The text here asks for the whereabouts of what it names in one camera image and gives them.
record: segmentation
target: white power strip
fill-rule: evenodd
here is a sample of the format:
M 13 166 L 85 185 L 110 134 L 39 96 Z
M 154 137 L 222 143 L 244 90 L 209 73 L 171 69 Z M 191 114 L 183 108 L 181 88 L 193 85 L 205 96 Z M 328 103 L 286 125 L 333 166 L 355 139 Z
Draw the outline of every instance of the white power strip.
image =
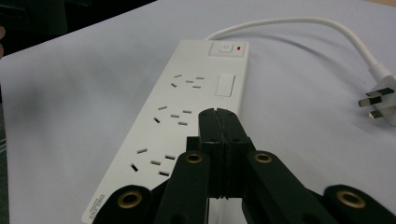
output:
M 224 108 L 239 114 L 248 43 L 182 40 L 94 193 L 82 221 L 91 224 L 108 197 L 127 185 L 155 189 L 169 178 L 198 114 Z

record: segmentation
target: plug prong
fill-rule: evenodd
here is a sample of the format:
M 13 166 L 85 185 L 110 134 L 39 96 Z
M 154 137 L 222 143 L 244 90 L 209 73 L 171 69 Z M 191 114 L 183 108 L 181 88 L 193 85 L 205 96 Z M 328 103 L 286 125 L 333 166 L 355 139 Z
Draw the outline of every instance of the plug prong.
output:
M 388 115 L 396 114 L 396 106 L 390 106 L 386 108 L 382 108 L 379 110 L 375 110 L 369 113 L 369 117 L 372 119 L 382 118 Z
M 381 96 L 377 96 L 377 97 L 373 97 L 373 98 L 366 98 L 366 99 L 359 100 L 359 106 L 364 107 L 367 105 L 375 105 L 375 104 L 378 104 L 381 102 L 382 102 Z
M 394 93 L 395 91 L 391 88 L 384 88 L 378 91 L 370 91 L 367 92 L 366 95 L 370 96 L 370 97 L 378 97 L 378 96 L 383 96 L 383 95 L 388 95 L 391 93 Z

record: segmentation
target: table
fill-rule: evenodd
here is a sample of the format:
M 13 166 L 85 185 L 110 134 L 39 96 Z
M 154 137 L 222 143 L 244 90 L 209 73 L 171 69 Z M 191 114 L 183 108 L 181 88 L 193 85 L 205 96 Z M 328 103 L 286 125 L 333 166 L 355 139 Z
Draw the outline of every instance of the table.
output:
M 320 16 L 396 71 L 396 11 L 361 0 L 159 0 L 0 61 L 11 224 L 80 217 L 180 39 L 253 20 Z M 282 24 L 223 39 L 251 45 L 240 119 L 313 191 L 346 184 L 396 213 L 396 129 L 359 108 L 375 81 L 334 30 Z M 224 223 L 243 223 L 227 203 Z

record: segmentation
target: power cord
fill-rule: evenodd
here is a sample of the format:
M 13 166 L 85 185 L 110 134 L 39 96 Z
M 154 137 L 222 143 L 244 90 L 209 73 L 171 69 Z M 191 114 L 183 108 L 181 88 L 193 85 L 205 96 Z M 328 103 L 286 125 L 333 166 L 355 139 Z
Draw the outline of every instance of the power cord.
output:
M 394 94 L 394 91 L 396 90 L 396 75 L 392 74 L 384 64 L 380 63 L 374 57 L 372 52 L 352 30 L 337 21 L 319 17 L 250 21 L 215 32 L 214 34 L 209 35 L 205 40 L 215 40 L 223 35 L 249 27 L 280 23 L 314 23 L 325 25 L 344 35 L 352 43 L 363 60 L 366 61 L 369 66 L 370 73 L 378 83 L 370 92 L 366 93 L 368 98 L 359 101 L 359 105 L 361 107 L 374 105 L 376 110 L 369 113 L 370 118 L 384 118 L 390 125 L 396 126 L 396 96 Z

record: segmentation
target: hand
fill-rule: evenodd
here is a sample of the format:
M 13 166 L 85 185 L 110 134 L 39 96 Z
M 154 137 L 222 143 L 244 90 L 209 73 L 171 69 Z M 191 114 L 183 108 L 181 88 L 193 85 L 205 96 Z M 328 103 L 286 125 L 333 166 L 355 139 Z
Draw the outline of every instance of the hand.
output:
M 6 29 L 3 26 L 0 26 L 0 39 L 6 34 Z M 0 44 L 0 59 L 3 58 L 4 49 L 3 45 Z

